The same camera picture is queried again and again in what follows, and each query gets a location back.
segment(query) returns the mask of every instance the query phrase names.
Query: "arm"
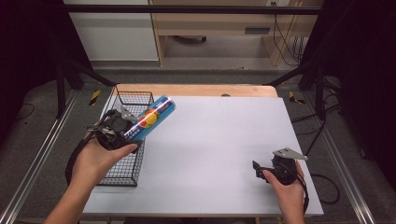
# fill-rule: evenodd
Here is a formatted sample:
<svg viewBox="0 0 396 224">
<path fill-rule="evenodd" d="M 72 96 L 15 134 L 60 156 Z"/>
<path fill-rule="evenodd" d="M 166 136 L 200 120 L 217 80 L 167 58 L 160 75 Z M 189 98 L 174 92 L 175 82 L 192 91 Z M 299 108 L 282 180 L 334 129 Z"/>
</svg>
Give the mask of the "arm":
<svg viewBox="0 0 396 224">
<path fill-rule="evenodd" d="M 298 162 L 296 162 L 297 172 L 304 177 L 303 170 Z M 262 172 L 268 182 L 273 186 L 279 208 L 288 224 L 304 223 L 304 189 L 296 180 L 291 185 L 282 185 L 276 177 L 269 171 Z"/>
<path fill-rule="evenodd" d="M 76 224 L 95 185 L 117 161 L 136 147 L 132 144 L 109 151 L 92 139 L 79 153 L 69 187 L 44 223 Z"/>
</svg>

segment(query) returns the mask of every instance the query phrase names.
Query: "blue can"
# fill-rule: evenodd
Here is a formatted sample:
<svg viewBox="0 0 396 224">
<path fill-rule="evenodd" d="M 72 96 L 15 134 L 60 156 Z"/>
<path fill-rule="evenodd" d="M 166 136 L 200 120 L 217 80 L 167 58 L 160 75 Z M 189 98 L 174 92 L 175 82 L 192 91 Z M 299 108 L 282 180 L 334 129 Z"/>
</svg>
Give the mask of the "blue can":
<svg viewBox="0 0 396 224">
<path fill-rule="evenodd" d="M 142 112 L 133 127 L 123 135 L 130 141 L 143 140 L 176 109 L 175 102 L 163 95 Z"/>
</svg>

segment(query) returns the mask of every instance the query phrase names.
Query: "cabinet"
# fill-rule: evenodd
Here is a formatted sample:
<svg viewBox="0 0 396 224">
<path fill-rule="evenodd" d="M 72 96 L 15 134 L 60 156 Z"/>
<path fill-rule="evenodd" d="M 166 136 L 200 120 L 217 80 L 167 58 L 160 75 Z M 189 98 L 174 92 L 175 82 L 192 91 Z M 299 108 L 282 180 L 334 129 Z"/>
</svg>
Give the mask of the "cabinet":
<svg viewBox="0 0 396 224">
<path fill-rule="evenodd" d="M 145 0 L 64 0 L 65 4 L 147 5 Z M 157 61 L 149 13 L 70 13 L 90 61 Z"/>
<path fill-rule="evenodd" d="M 265 7 L 267 0 L 202 0 L 200 6 Z M 152 5 L 195 6 L 192 0 L 150 0 Z M 290 0 L 289 7 L 320 7 L 323 0 Z M 152 14 L 160 63 L 163 64 L 166 38 L 169 35 L 261 35 L 273 65 L 280 59 L 280 51 L 286 49 L 279 31 L 275 31 L 274 15 L 230 14 Z M 317 16 L 278 15 L 276 21 L 283 37 L 289 42 L 291 36 L 308 37 Z"/>
</svg>

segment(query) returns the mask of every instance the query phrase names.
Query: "metal bracket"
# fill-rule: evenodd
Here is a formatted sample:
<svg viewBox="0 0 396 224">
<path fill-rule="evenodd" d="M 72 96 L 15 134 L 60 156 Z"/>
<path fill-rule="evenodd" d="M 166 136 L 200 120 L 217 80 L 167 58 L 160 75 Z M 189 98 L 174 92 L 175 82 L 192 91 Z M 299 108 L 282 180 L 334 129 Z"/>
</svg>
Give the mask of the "metal bracket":
<svg viewBox="0 0 396 224">
<path fill-rule="evenodd" d="M 274 155 L 282 158 L 287 158 L 287 159 L 295 159 L 295 160 L 303 160 L 303 161 L 308 161 L 308 157 L 288 148 L 282 148 L 280 150 L 274 151 Z"/>
<path fill-rule="evenodd" d="M 129 120 L 129 121 L 137 121 L 137 117 L 135 117 L 129 110 L 127 110 L 125 107 L 122 107 L 121 109 L 121 117 L 123 119 Z"/>
</svg>

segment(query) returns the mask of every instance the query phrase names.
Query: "black curtain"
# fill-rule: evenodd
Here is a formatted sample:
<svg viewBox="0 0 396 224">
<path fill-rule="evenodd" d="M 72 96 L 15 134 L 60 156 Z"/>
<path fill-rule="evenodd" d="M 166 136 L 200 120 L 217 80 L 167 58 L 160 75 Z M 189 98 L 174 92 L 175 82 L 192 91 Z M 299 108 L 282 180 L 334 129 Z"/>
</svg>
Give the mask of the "black curtain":
<svg viewBox="0 0 396 224">
<path fill-rule="evenodd" d="M 61 61 L 73 59 L 92 69 L 69 14 L 45 10 L 45 5 L 63 4 L 62 0 L 0 1 L 0 144 L 25 94 L 54 80 Z M 78 71 L 65 71 L 71 86 L 81 88 Z"/>
<path fill-rule="evenodd" d="M 325 7 L 345 9 L 343 2 L 327 0 Z M 303 63 L 312 59 L 342 12 L 319 16 Z M 396 1 L 356 1 L 324 53 L 324 73 L 340 79 L 341 103 L 362 148 L 396 189 Z"/>
</svg>

